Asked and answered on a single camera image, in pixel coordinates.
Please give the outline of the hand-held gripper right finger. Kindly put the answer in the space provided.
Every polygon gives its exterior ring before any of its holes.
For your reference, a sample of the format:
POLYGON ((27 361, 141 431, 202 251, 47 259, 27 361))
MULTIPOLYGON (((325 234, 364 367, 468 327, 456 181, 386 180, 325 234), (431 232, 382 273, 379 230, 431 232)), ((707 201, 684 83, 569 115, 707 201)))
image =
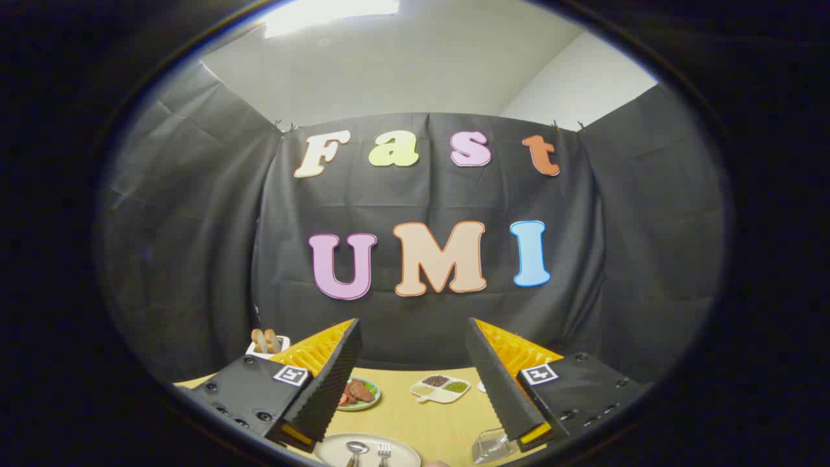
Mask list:
POLYGON ((595 431, 651 388, 589 353, 558 355, 474 317, 465 345, 507 440, 524 452, 595 431))

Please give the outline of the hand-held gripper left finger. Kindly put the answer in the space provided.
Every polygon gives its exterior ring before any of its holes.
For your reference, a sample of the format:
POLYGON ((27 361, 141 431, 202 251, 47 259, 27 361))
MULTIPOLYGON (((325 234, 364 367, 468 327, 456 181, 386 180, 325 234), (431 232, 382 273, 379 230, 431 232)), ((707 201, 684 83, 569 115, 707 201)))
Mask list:
POLYGON ((323 441, 361 349, 361 322, 353 318, 272 357, 238 357, 201 384, 178 389, 226 425, 310 453, 323 441))

